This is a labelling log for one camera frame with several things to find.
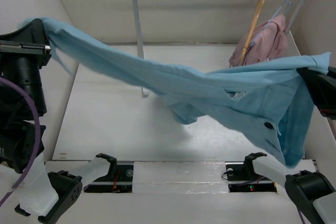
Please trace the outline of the light blue trousers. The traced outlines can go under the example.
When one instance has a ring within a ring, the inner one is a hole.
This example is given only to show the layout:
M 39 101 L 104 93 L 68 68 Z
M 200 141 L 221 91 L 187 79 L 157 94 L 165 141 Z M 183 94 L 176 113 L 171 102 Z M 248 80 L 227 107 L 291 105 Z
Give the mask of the light blue trousers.
M 181 124 L 208 115 L 289 168 L 302 160 L 314 104 L 298 70 L 326 76 L 330 52 L 202 73 L 113 49 L 50 17 L 41 21 L 56 61 L 61 50 L 90 70 L 153 91 Z

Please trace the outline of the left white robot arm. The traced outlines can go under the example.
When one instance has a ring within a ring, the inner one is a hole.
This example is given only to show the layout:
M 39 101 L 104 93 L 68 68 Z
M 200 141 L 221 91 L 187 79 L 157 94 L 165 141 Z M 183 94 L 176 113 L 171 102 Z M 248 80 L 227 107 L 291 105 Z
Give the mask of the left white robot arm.
M 47 112 L 40 70 L 51 58 L 43 22 L 1 35 L 1 174 L 18 198 L 15 211 L 56 223 L 98 178 L 112 180 L 117 160 L 98 154 L 70 172 L 47 172 L 40 118 Z

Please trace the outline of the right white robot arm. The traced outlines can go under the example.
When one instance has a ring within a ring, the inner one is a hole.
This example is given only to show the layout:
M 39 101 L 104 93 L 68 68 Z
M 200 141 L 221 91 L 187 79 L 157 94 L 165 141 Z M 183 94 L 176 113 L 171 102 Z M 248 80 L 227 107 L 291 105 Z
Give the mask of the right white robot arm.
M 307 68 L 298 73 L 320 114 L 335 120 L 335 68 L 329 67 L 326 75 Z M 335 188 L 320 172 L 287 169 L 264 153 L 251 153 L 245 157 L 243 173 L 250 179 L 261 175 L 282 186 L 310 223 L 335 223 Z

